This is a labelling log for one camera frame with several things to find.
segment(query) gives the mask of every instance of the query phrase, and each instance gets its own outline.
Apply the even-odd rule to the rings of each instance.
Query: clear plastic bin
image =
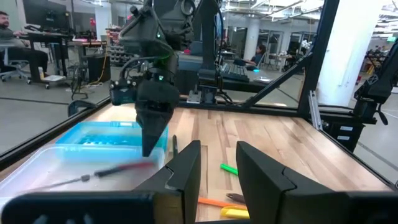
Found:
[[[127,170],[109,177],[93,178],[89,182],[76,182],[46,191],[132,190],[164,166],[165,152],[161,147],[156,147],[149,157],[142,157],[140,146],[45,146],[0,183],[0,210],[10,199],[28,193],[30,189],[76,179],[120,164],[146,160],[152,161],[154,166]]]

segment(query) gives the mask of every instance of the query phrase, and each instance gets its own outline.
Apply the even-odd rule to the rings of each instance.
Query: computer monitor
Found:
[[[43,29],[69,29],[67,7],[48,0],[24,0],[27,24],[40,25]]]

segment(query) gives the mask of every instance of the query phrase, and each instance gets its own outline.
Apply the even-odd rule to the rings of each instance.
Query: black box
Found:
[[[88,82],[97,82],[101,77],[102,69],[104,66],[105,55],[88,55],[86,56],[88,66]],[[109,63],[109,57],[106,57],[106,63],[104,72],[99,80],[100,82],[106,82],[111,79],[111,66]]]

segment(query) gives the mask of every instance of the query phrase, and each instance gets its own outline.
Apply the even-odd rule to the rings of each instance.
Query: office chair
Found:
[[[26,60],[8,59],[8,50],[10,47],[14,46],[15,45],[10,42],[0,42],[0,52],[4,52],[0,54],[0,79],[2,82],[5,82],[7,78],[18,76],[19,78],[25,78],[29,84],[30,80],[28,73],[22,71],[22,69],[28,65],[29,62]]]

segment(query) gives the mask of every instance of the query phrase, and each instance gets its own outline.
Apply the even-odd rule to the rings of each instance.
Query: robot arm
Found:
[[[120,79],[112,81],[109,89],[113,105],[135,103],[136,121],[142,128],[142,154],[149,156],[169,123],[179,101],[174,86],[178,58],[175,50],[186,49],[193,39],[192,0],[178,0],[174,9],[160,19],[146,1],[138,10],[131,8],[134,20],[120,33],[125,52],[141,58],[128,61],[122,68]],[[143,76],[127,79],[125,72],[138,60],[151,60],[152,67]]]
[[[381,112],[383,105],[391,95],[393,82],[398,74],[398,42],[392,46],[379,70],[371,76],[354,94],[357,99],[354,114],[361,118],[373,118],[379,113],[382,122],[387,125],[387,118]]]

